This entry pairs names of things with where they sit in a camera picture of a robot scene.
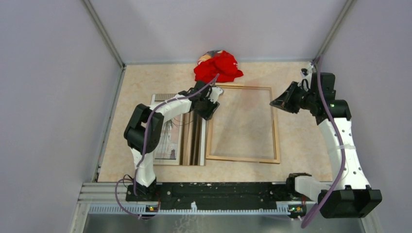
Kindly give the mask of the printed photo sheet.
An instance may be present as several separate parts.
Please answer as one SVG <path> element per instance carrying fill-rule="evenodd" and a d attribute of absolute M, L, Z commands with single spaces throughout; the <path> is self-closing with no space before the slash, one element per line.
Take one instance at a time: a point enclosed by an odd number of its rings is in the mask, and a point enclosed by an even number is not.
<path fill-rule="evenodd" d="M 153 151 L 157 166 L 204 166 L 207 122 L 196 112 L 178 115 L 164 123 Z"/>

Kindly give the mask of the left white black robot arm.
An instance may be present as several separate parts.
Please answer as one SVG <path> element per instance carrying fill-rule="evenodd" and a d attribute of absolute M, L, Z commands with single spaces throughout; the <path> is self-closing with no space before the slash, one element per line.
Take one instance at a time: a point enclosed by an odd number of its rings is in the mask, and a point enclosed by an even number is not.
<path fill-rule="evenodd" d="M 218 98 L 224 90 L 214 84 L 197 81 L 188 91 L 181 91 L 158 104 L 139 104 L 135 107 L 123 137 L 132 152 L 135 173 L 132 193 L 143 200 L 151 200 L 156 193 L 153 151 L 161 141 L 164 124 L 173 118 L 196 112 L 210 120 L 219 107 Z"/>

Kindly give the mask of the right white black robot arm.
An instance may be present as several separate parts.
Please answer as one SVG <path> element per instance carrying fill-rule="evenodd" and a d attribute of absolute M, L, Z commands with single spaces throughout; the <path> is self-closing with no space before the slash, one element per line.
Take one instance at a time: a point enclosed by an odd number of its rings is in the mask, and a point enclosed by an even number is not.
<path fill-rule="evenodd" d="M 308 110 L 315 117 L 325 140 L 334 180 L 326 185 L 308 173 L 291 173 L 285 194 L 291 200 L 305 196 L 316 202 L 314 209 L 324 218 L 364 218 L 381 202 L 358 159 L 352 136 L 348 102 L 336 98 L 335 75 L 313 73 L 311 80 L 291 82 L 270 105 L 288 113 Z"/>

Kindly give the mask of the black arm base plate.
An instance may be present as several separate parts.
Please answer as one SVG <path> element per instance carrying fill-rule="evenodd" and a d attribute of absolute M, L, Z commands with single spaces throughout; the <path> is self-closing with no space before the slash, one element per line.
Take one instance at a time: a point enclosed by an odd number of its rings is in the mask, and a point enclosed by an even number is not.
<path fill-rule="evenodd" d="M 161 210 L 186 210 L 195 203 L 198 210 L 274 210 L 281 201 L 301 204 L 308 197 L 292 192 L 286 183 L 157 183 L 152 194 L 134 196 L 127 187 L 126 201 L 151 201 Z"/>

